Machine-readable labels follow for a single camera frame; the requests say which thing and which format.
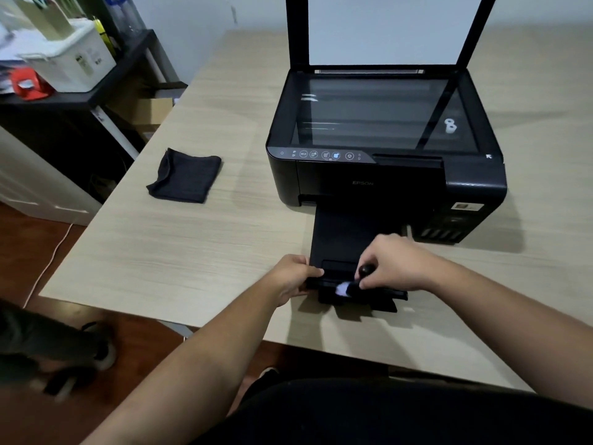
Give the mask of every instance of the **white cable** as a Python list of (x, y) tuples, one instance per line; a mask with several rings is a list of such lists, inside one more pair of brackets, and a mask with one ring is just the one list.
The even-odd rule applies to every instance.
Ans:
[(41, 272), (41, 274), (37, 277), (37, 281), (35, 281), (35, 284), (33, 284), (33, 288), (31, 289), (31, 291), (29, 292), (29, 296), (25, 300), (25, 304), (23, 305), (23, 309), (25, 309), (27, 307), (27, 305), (29, 304), (29, 300), (33, 296), (33, 292), (37, 288), (37, 284), (39, 284), (39, 280), (41, 279), (41, 277), (43, 276), (43, 274), (46, 272), (46, 270), (49, 269), (49, 266), (52, 264), (53, 260), (56, 257), (57, 249), (60, 247), (60, 245), (62, 245), (62, 243), (64, 242), (64, 240), (66, 240), (66, 238), (68, 237), (68, 234), (70, 234), (70, 230), (72, 229), (72, 225), (73, 224), (74, 223), (70, 224), (70, 226), (68, 227), (68, 231), (66, 231), (66, 234), (64, 235), (64, 237), (62, 238), (62, 240), (60, 240), (60, 243), (57, 244), (56, 247), (53, 249), (52, 258), (49, 260), (48, 264), (45, 266), (45, 269), (43, 269), (43, 271)]

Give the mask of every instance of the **forearm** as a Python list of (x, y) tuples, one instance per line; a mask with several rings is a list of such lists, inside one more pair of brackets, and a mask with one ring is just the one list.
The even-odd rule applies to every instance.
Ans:
[(450, 261), (435, 275), (431, 291), (530, 387), (593, 408), (593, 328)]
[(228, 413), (278, 305), (267, 278), (180, 345), (85, 441), (186, 444)]

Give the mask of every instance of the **folded black cloth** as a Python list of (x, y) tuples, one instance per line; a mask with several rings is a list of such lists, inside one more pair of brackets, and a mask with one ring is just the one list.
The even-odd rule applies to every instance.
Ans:
[(197, 158), (168, 148), (158, 167), (158, 179), (146, 188), (154, 198), (203, 203), (221, 164), (218, 156)]

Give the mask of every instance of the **hand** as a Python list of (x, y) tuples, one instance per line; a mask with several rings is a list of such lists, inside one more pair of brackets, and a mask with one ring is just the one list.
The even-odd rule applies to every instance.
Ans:
[(431, 253), (411, 239), (397, 234), (379, 234), (360, 256), (358, 268), (374, 264), (376, 270), (361, 280), (361, 289), (391, 287), (396, 290), (433, 291), (434, 274), (444, 258)]
[(323, 269), (309, 265), (305, 256), (298, 254), (287, 254), (264, 278), (268, 278), (273, 284), (278, 285), (280, 299), (278, 306), (286, 304), (288, 300), (297, 295), (305, 295), (307, 290), (304, 287), (307, 278), (318, 278), (323, 275)]

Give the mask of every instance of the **pen holder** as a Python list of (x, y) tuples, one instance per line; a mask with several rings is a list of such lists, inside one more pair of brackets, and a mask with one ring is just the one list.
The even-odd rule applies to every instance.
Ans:
[(47, 40), (63, 40), (74, 32), (60, 7), (53, 1), (48, 0), (46, 7), (25, 0), (14, 0), (14, 3)]

